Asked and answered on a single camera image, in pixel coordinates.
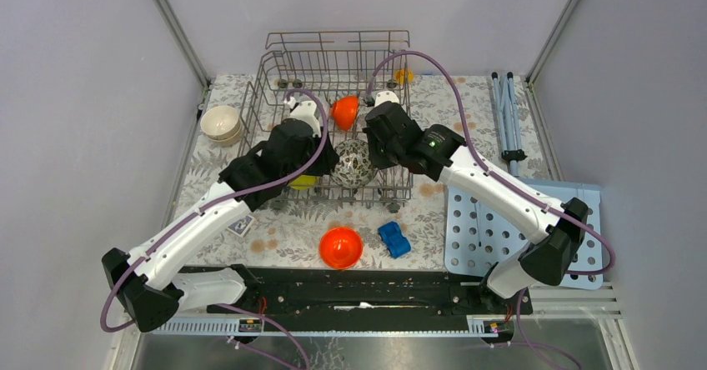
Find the pink patterned bowl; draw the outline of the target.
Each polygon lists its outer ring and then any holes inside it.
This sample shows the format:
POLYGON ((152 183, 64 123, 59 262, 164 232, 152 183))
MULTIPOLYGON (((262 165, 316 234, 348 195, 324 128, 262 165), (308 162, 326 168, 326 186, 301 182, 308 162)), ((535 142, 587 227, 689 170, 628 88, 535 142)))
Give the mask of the pink patterned bowl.
POLYGON ((342 188, 356 189, 371 183, 378 169, 373 165, 367 142, 348 139, 335 147, 339 161, 330 174, 332 182, 342 188))

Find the plain beige bowl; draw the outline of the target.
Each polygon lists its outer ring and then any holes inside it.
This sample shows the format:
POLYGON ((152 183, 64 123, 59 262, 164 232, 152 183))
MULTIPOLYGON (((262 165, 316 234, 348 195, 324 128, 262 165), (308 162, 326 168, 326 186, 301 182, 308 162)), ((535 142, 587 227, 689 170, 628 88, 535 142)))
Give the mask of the plain beige bowl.
POLYGON ((225 139, 216 139, 213 137, 208 137, 208 140, 216 146, 229 147, 229 146, 233 146, 235 143, 237 143, 241 139, 242 134, 243 133, 241 131, 238 131, 235 134, 233 134, 232 136, 227 137, 225 139))

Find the orange bowl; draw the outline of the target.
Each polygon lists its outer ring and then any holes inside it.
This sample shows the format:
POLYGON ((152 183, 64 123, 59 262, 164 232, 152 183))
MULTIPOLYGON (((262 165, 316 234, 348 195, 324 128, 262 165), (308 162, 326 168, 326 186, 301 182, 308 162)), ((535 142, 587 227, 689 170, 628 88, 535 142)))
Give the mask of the orange bowl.
POLYGON ((359 113, 359 98, 355 95, 341 97, 331 107, 331 117, 337 128, 349 131, 356 123, 359 113))
POLYGON ((335 227, 320 239, 318 253, 330 268, 345 270, 354 266, 364 250, 359 233, 350 227, 335 227))

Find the beige bowl with leaf pattern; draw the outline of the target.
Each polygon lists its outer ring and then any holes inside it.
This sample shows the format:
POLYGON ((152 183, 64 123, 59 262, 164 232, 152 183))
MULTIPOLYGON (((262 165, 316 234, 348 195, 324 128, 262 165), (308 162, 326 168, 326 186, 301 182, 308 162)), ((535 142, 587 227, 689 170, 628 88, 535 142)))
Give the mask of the beige bowl with leaf pattern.
POLYGON ((213 140, 225 140, 241 128, 239 111, 230 106, 216 106, 207 110, 200 120, 201 131, 213 140))

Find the orange bowl front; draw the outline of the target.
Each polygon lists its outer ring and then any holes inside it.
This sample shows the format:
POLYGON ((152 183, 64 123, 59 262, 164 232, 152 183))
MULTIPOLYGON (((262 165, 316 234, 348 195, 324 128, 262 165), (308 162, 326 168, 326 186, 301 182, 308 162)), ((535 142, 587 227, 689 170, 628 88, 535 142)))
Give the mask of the orange bowl front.
POLYGON ((359 233, 350 227, 335 227, 320 239, 318 253, 330 268, 345 270, 354 266, 364 250, 359 233))

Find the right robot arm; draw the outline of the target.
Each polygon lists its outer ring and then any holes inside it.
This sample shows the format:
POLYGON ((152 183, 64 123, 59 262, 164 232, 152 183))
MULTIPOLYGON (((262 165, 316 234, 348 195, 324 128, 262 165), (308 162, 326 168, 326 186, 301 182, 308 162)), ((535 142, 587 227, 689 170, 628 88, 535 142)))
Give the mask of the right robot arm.
POLYGON ((375 165, 399 165, 412 174, 463 189, 513 224, 529 241, 522 252, 494 264, 478 291, 489 313, 506 308, 516 292, 535 283, 558 286, 584 241, 588 205, 544 195, 482 157, 464 138, 440 124, 422 129, 392 101, 377 103, 365 116, 375 165))

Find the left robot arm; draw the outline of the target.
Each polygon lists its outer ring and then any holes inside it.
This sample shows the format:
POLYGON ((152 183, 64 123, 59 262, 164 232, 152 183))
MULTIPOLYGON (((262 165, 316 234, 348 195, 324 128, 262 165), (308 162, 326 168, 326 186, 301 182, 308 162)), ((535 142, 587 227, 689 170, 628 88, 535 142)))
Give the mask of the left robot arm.
POLYGON ((241 313, 254 309, 258 289, 231 269, 193 280, 179 278, 178 273, 206 243, 277 197, 290 181, 306 172, 328 174, 337 161, 327 120, 319 126, 295 118, 283 120, 268 139, 232 160, 177 220, 128 252, 114 247, 103 255, 101 264, 111 291, 100 315, 102 330, 123 330, 108 325, 113 300, 130 317, 128 324, 143 333, 160 328, 188 308, 229 303, 241 313))

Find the yellow-green bowl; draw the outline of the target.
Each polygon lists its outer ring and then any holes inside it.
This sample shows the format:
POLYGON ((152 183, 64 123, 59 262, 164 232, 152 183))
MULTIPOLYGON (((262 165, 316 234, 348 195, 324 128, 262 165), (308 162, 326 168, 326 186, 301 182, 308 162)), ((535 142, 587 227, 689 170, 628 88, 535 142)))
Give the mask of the yellow-green bowl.
POLYGON ((306 191, 310 188, 313 188, 318 181, 317 176, 312 176, 312 175, 300 175, 296 177, 294 180, 292 180, 289 183, 289 186, 297 191, 306 191))

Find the yellow rubber duck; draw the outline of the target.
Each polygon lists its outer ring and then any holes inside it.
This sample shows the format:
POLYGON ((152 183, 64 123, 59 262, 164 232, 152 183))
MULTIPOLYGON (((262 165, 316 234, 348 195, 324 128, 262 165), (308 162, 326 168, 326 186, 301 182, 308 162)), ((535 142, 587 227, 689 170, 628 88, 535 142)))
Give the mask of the yellow rubber duck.
POLYGON ((401 68, 394 74, 394 81, 398 85, 406 85, 414 80, 414 73, 407 68, 401 68))

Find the floral patterned table mat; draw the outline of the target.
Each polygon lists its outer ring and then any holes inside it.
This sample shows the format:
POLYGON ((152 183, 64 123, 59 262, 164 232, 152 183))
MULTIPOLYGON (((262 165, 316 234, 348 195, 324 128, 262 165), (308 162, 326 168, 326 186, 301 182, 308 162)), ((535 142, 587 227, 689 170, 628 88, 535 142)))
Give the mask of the floral patterned table mat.
MULTIPOLYGON (((455 132, 469 130, 480 154, 501 163, 500 134, 490 77, 418 76, 410 86, 413 118, 422 126, 440 123, 455 132)), ((426 177, 413 175, 411 198, 396 213, 382 205, 361 203, 269 201, 253 215, 244 237, 222 231, 202 247, 188 264, 255 267, 322 268, 318 253, 322 236, 336 227, 352 228, 363 240, 358 269, 444 270, 447 189, 426 177), (411 252, 391 257, 378 235, 385 223, 397 222, 411 252)))

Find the blue toy car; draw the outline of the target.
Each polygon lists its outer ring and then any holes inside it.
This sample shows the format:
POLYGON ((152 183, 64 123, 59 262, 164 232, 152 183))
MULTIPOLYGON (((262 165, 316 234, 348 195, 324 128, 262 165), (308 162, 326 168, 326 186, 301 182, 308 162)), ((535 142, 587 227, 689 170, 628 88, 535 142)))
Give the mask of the blue toy car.
POLYGON ((394 259, 401 258, 412 250, 409 240, 403 235, 397 222, 388 222, 379 227, 378 235, 394 259))

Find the blue folded metal stand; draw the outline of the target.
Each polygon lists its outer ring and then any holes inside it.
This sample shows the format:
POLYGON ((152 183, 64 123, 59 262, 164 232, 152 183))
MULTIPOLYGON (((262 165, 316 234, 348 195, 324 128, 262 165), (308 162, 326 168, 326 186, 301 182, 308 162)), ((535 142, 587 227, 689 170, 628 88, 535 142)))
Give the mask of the blue folded metal stand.
POLYGON ((491 74, 496 114, 499 123, 501 158, 507 163, 509 173, 519 176, 519 164, 527 158, 523 150, 519 125, 519 106, 515 96, 514 74, 491 74))

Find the light blue perforated board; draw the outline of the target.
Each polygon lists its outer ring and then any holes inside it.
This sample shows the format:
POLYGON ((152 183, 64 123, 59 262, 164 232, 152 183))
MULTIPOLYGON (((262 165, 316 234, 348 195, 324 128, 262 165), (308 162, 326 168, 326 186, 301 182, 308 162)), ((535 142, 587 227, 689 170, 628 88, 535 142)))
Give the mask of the light blue perforated board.
MULTIPOLYGON (((600 188, 584 183, 526 178, 530 187, 563 202, 578 198, 589 207, 588 227, 600 231, 600 188)), ((482 278, 496 263, 504 262, 529 243, 523 231, 469 192, 447 187, 444 265, 453 274, 482 278)))

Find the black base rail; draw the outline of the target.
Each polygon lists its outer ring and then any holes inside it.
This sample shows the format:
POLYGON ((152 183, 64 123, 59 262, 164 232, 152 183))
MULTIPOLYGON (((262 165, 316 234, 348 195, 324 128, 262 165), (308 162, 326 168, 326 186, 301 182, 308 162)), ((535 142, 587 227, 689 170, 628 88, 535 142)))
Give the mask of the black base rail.
POLYGON ((446 271, 324 270, 233 265, 246 291, 235 303, 295 332, 464 332, 467 318, 504 319, 509 307, 533 312, 530 297, 494 307, 480 277, 446 271))

